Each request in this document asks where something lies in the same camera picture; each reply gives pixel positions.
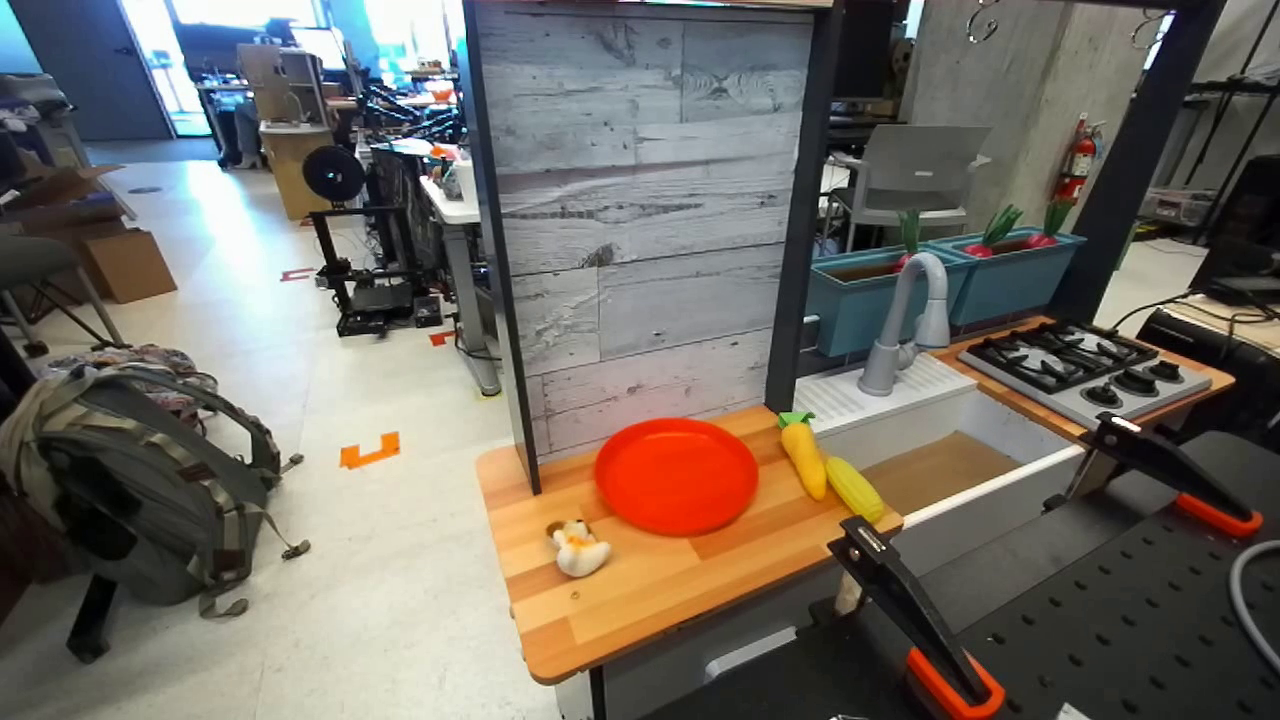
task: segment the concrete floor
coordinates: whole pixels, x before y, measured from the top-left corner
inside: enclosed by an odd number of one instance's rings
[[[333,300],[306,281],[281,281],[319,258],[262,170],[127,164],[109,180],[124,196],[148,186],[127,203],[178,282],[115,305],[118,332],[192,352],[224,396],[275,426],[285,451],[306,457],[285,478],[275,514],[314,552],[281,563],[281,542],[262,534],[241,618],[124,598],[111,653],[88,669],[65,653],[85,578],[31,589],[0,628],[0,716],[551,720],[551,688],[519,664],[471,477],[485,447],[512,440],[502,401],[485,401],[454,352],[431,348],[421,327],[335,340]],[[1101,319],[1181,293],[1194,264],[1194,248],[1135,242]],[[39,332],[85,348],[65,319]],[[381,432],[405,434],[395,459],[341,469],[343,445],[376,445]]]

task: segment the cable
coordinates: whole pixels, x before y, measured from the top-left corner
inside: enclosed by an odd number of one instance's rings
[[[1242,546],[1242,552],[1230,559],[1228,592],[1230,592],[1230,609],[1235,609],[1235,615],[1238,615],[1242,637],[1249,637],[1253,649],[1280,673],[1280,653],[1275,653],[1275,649],[1267,642],[1267,637],[1256,628],[1256,615],[1249,612],[1249,598],[1242,598],[1242,567],[1249,567],[1256,555],[1267,555],[1267,552],[1280,552],[1280,541],[1263,541],[1263,542]]]
[[[1160,300],[1150,300],[1150,305],[1135,305],[1135,309],[1128,309],[1128,311],[1108,327],[1108,336],[1117,336],[1128,315],[1135,315],[1135,311],[1143,311],[1143,309],[1177,305],[1177,300],[1189,300],[1189,296],[1190,296],[1190,293],[1177,293],[1177,296],[1160,296]]]

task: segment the faucet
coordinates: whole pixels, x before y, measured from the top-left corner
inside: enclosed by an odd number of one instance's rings
[[[927,282],[927,300],[924,300],[924,311],[914,319],[914,340],[902,344],[902,315],[906,315],[912,282],[914,282],[920,270],[924,270],[924,282]],[[894,377],[914,360],[914,344],[920,348],[951,344],[951,327],[948,327],[948,269],[933,251],[906,255],[906,264],[894,270],[894,286],[892,286],[892,305],[886,305],[880,340],[877,340],[877,348],[869,354],[869,369],[857,380],[857,389],[869,390],[869,396],[886,396]]]

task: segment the wooden cutting board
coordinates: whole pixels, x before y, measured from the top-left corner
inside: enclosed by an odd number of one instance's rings
[[[515,447],[477,459],[523,664],[541,683],[559,683],[827,559],[847,512],[834,497],[825,505],[802,497],[776,440],[776,415],[749,408],[715,423],[753,447],[759,489],[735,524],[683,541],[606,514],[590,484],[596,451],[545,469],[545,497],[526,491]],[[585,578],[559,574],[548,546],[548,524],[572,514],[611,542],[611,559]],[[880,533],[898,533],[898,514],[886,512]]]

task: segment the wooden wall panel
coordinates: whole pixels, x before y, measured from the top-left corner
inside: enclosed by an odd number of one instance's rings
[[[478,17],[541,457],[763,401],[810,18]]]

